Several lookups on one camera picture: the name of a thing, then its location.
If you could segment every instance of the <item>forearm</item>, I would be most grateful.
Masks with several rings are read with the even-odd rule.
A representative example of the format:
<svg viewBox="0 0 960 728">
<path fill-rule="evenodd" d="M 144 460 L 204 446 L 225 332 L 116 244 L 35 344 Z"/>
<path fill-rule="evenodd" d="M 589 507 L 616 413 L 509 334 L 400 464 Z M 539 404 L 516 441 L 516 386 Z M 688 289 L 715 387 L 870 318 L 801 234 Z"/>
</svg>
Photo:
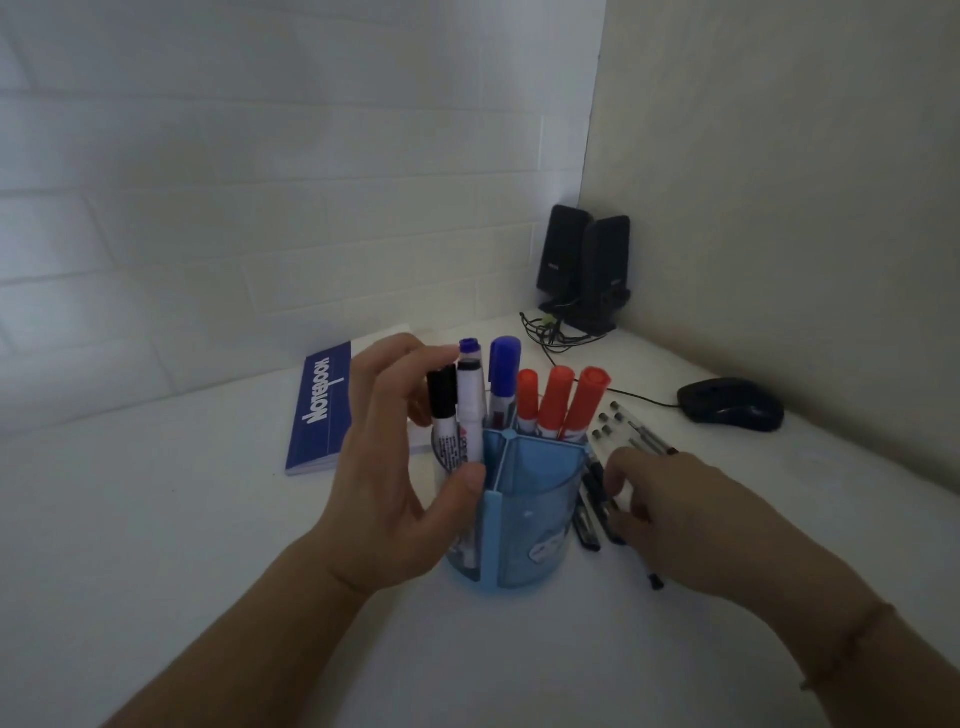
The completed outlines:
<svg viewBox="0 0 960 728">
<path fill-rule="evenodd" d="M 295 542 L 107 728 L 291 725 L 364 602 Z"/>
<path fill-rule="evenodd" d="M 809 679 L 824 674 L 882 599 L 820 546 L 808 542 L 801 551 L 743 601 Z M 814 690 L 838 727 L 940 726 L 960 717 L 960 674 L 892 612 L 882 613 Z"/>
</svg>

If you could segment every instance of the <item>black mouse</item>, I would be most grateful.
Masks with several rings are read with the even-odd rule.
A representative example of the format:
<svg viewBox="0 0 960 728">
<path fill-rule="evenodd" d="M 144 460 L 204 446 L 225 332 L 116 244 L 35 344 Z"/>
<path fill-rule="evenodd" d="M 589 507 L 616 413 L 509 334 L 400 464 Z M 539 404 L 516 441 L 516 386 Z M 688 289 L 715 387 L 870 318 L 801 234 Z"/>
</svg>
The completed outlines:
<svg viewBox="0 0 960 728">
<path fill-rule="evenodd" d="M 783 404 L 759 384 L 727 377 L 685 386 L 677 402 L 695 423 L 773 432 L 783 424 Z"/>
</svg>

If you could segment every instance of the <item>bracelet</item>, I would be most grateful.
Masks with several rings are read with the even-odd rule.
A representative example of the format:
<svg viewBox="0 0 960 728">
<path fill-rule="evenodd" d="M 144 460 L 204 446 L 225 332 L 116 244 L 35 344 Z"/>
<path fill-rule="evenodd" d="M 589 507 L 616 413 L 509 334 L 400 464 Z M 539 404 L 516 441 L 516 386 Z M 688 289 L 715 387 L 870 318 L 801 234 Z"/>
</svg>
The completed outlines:
<svg viewBox="0 0 960 728">
<path fill-rule="evenodd" d="M 863 638 L 870 634 L 871 630 L 873 630 L 884 617 L 895 614 L 896 612 L 896 607 L 887 602 L 880 602 L 871 607 L 870 611 L 863 616 L 854 628 L 843 636 L 836 651 L 830 658 L 829 665 L 804 680 L 800 685 L 800 689 L 802 691 L 816 690 L 826 683 L 827 680 L 833 677 L 846 663 L 856 656 Z"/>
</svg>

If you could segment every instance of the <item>black speaker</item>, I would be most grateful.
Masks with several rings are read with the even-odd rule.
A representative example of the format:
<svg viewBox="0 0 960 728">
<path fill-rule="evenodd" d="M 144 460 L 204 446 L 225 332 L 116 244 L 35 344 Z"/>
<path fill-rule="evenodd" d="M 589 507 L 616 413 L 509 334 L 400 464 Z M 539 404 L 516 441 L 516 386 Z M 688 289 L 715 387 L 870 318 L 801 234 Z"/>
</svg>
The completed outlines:
<svg viewBox="0 0 960 728">
<path fill-rule="evenodd" d="M 613 331 L 613 313 L 630 300 L 629 264 L 630 218 L 590 223 L 584 234 L 578 301 L 564 309 L 564 321 L 593 336 Z"/>
<path fill-rule="evenodd" d="M 550 213 L 537 276 L 538 289 L 553 299 L 540 307 L 544 311 L 579 298 L 584 233 L 592 221 L 589 212 L 575 207 L 556 205 Z"/>
</svg>

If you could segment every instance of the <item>desk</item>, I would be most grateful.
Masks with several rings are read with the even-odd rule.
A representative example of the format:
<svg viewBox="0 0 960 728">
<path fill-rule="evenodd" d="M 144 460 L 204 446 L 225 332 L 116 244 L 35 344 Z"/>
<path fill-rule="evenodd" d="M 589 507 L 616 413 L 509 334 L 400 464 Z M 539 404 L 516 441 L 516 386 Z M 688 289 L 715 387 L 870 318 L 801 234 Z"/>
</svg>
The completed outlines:
<svg viewBox="0 0 960 728">
<path fill-rule="evenodd" d="M 430 338 L 504 334 L 523 340 L 524 366 L 545 381 L 549 363 L 517 317 Z M 709 376 L 621 331 L 557 358 L 662 400 Z M 258 376 L 0 447 L 5 724 L 105 719 L 315 522 L 331 474 L 283 474 L 299 379 Z M 848 560 L 960 663 L 960 499 L 793 415 L 767 435 L 629 406 Z M 429 456 L 411 470 L 430 498 Z M 304 724 L 826 724 L 800 680 L 745 612 L 676 584 L 651 592 L 629 549 L 571 544 L 530 591 L 480 594 L 442 563 L 379 595 Z"/>
</svg>

